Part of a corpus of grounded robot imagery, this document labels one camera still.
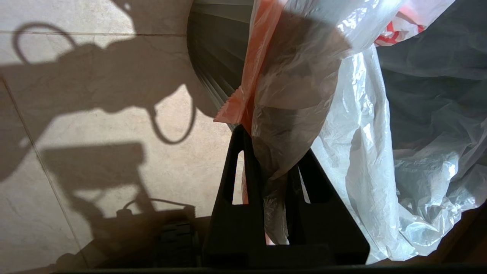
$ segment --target beige tile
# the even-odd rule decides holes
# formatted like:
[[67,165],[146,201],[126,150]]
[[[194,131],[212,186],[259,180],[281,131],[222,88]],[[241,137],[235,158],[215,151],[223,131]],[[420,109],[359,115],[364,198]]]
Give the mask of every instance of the beige tile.
[[0,31],[186,33],[192,0],[0,1]]
[[56,263],[82,267],[75,256],[79,248],[2,79],[0,142],[0,272],[55,270]]
[[[210,215],[231,136],[212,121],[185,37],[121,39],[0,68],[90,266],[151,241],[168,219]],[[133,216],[120,211],[133,200]]]

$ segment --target tiled floor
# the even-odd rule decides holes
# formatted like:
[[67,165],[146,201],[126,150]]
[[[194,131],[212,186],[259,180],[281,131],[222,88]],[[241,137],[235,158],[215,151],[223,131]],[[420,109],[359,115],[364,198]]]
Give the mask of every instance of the tiled floor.
[[190,5],[0,0],[1,273],[93,267],[211,214],[231,132],[189,62]]

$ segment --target tile grout line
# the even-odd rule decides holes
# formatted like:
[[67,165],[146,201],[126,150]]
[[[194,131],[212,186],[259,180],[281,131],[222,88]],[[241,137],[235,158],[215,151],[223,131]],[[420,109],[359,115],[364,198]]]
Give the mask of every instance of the tile grout line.
[[0,80],[3,82],[3,85],[5,86],[5,88],[6,88],[6,90],[7,90],[7,93],[8,93],[8,95],[9,95],[9,97],[10,97],[10,100],[12,101],[12,104],[14,105],[15,111],[17,112],[17,115],[19,116],[20,121],[22,122],[22,125],[23,125],[23,127],[24,127],[24,130],[25,130],[25,132],[26,132],[26,134],[27,134],[27,137],[29,138],[29,140],[30,140],[30,142],[31,142],[32,149],[33,149],[33,150],[34,150],[34,152],[36,153],[36,157],[37,157],[37,159],[39,160],[39,163],[40,163],[40,165],[41,165],[41,167],[42,167],[42,171],[44,172],[44,174],[45,174],[45,175],[46,175],[46,177],[47,177],[47,180],[48,180],[48,182],[49,182],[49,185],[51,186],[51,189],[52,189],[52,190],[53,190],[53,192],[54,192],[54,196],[56,197],[57,203],[59,204],[59,207],[61,208],[61,211],[62,211],[62,213],[63,213],[63,215],[64,215],[64,219],[65,219],[65,220],[66,220],[66,222],[68,223],[69,229],[71,230],[71,233],[73,234],[73,237],[74,237],[74,239],[75,239],[76,245],[77,245],[77,246],[78,246],[78,248],[79,248],[79,252],[81,253],[81,256],[83,257],[83,261],[85,262],[86,267],[88,267],[88,268],[89,268],[88,261],[87,261],[87,259],[85,258],[84,253],[82,252],[81,244],[79,243],[79,240],[78,240],[78,238],[76,237],[76,234],[75,234],[75,232],[74,232],[74,230],[73,230],[73,226],[71,225],[71,222],[70,222],[70,221],[69,221],[69,219],[68,219],[68,216],[67,216],[67,214],[66,214],[66,211],[64,210],[64,207],[63,207],[63,205],[62,205],[62,203],[61,203],[61,201],[60,201],[60,199],[59,199],[59,196],[57,195],[57,192],[56,192],[56,189],[54,188],[54,184],[53,184],[53,182],[52,182],[52,180],[51,180],[51,177],[50,177],[50,176],[49,176],[49,174],[47,173],[46,167],[45,167],[44,163],[42,162],[42,159],[40,158],[39,151],[37,150],[37,147],[36,147],[36,145],[35,145],[35,143],[34,143],[34,140],[32,139],[32,136],[31,136],[31,134],[30,134],[29,130],[27,129],[27,124],[25,123],[25,120],[24,120],[24,118],[23,118],[22,114],[20,113],[20,109],[19,109],[19,107],[17,106],[17,103],[16,103],[16,102],[15,102],[15,100],[14,100],[14,96],[13,96],[13,94],[12,94],[11,90],[10,90],[10,87],[8,86],[7,81],[6,81],[4,78],[0,78]]
[[149,33],[98,33],[98,32],[43,32],[43,31],[6,31],[0,34],[44,34],[44,35],[88,35],[88,36],[154,36],[154,37],[186,37],[186,34],[149,34]]

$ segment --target floor tile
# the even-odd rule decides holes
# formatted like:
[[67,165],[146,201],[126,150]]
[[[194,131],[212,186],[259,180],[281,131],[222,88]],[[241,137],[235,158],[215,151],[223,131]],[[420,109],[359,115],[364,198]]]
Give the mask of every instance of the floor tile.
[[210,215],[231,132],[212,121],[185,37],[92,39],[0,73],[96,266],[151,241],[167,220]]
[[0,31],[182,35],[191,0],[0,1]]
[[2,79],[0,142],[0,272],[56,270],[56,262],[83,267],[73,233]]

